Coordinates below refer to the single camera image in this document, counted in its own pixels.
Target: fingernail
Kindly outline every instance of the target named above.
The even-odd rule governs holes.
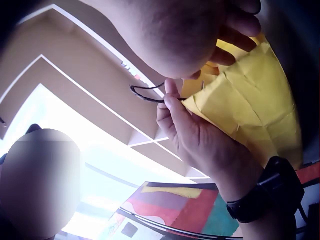
[[[167,106],[167,108],[170,110],[171,106],[172,106],[172,96],[165,96],[164,97],[164,104]]]

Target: yellow paper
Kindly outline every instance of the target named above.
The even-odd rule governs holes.
[[[206,70],[198,80],[185,81],[181,96],[188,98],[182,103],[248,147],[263,166],[278,155],[298,169],[302,153],[295,103],[270,44],[261,36],[260,41],[250,53],[219,41],[217,45],[232,53],[236,63],[219,66],[218,76]],[[198,83],[202,81],[203,90]]]

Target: watch strap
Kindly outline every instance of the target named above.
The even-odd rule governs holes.
[[[241,223],[249,223],[263,217],[271,206],[272,201],[267,192],[258,185],[243,198],[227,202],[229,214]]]

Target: finger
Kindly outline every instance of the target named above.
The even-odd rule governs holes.
[[[261,10],[260,0],[231,0],[231,3],[251,14],[258,14]]]
[[[255,16],[235,7],[228,9],[226,25],[250,37],[257,36],[261,31],[261,25]]]
[[[177,98],[180,97],[176,82],[172,78],[167,78],[164,81],[164,88],[166,93],[171,93]]]
[[[200,77],[200,75],[201,75],[201,70],[199,70],[199,71],[195,72],[194,74],[192,74],[190,76],[190,79],[198,79]]]
[[[187,109],[177,98],[170,94],[164,96],[164,102],[170,110],[171,118],[179,138],[189,138],[192,136],[195,130],[195,122]]]
[[[254,49],[257,46],[256,43],[251,38],[226,26],[222,26],[220,28],[218,38],[227,43],[231,43],[234,46],[237,46],[247,52],[250,52],[252,49]]]
[[[168,78],[164,82],[165,92],[172,94],[174,97],[179,98],[180,94],[177,89],[175,81]],[[158,126],[164,131],[169,139],[173,140],[177,131],[174,127],[169,109],[164,103],[159,103],[157,108],[157,123]]]
[[[236,59],[231,53],[219,47],[215,47],[214,52],[210,57],[209,61],[229,66],[231,64],[234,64],[236,62]]]
[[[169,109],[164,103],[159,103],[157,108],[157,124],[165,135],[172,141],[177,135]]]

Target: dark cord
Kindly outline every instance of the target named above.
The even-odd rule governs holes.
[[[303,220],[306,222],[306,224],[308,224],[308,217],[306,216],[301,204],[298,206],[298,209],[299,209],[299,212],[300,212]]]
[[[134,93],[134,95],[138,96],[142,100],[149,101],[149,102],[156,102],[156,103],[164,103],[164,100],[156,100],[156,99],[153,99],[153,98],[148,98],[148,97],[142,96],[141,94],[137,93],[136,90],[135,90],[135,88],[154,89],[154,88],[161,87],[163,84],[164,84],[164,82],[159,84],[158,86],[155,86],[155,87],[139,87],[139,86],[130,85],[130,90]],[[178,100],[182,101],[182,100],[186,100],[186,98],[178,98]]]

